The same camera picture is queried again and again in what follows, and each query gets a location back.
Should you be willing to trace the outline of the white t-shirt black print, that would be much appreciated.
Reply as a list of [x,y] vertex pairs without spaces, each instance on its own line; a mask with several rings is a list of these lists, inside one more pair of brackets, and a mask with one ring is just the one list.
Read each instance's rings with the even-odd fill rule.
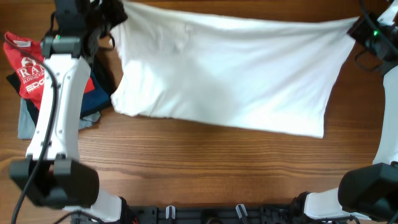
[[124,2],[116,112],[322,138],[354,19],[282,22]]

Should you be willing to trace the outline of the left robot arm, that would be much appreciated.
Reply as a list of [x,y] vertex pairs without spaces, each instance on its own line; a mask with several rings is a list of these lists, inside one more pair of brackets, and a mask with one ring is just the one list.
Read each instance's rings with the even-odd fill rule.
[[98,41],[124,22],[118,0],[57,1],[40,43],[45,70],[39,117],[26,156],[10,178],[38,207],[66,210],[72,223],[133,223],[127,202],[100,189],[97,171],[79,161],[81,102]]

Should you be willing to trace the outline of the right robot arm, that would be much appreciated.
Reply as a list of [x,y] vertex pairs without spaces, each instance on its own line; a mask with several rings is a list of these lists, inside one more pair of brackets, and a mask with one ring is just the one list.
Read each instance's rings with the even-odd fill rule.
[[397,1],[377,16],[360,2],[363,16],[348,35],[376,56],[385,92],[381,140],[372,165],[347,172],[338,188],[304,192],[290,206],[290,220],[343,223],[374,220],[397,223]]

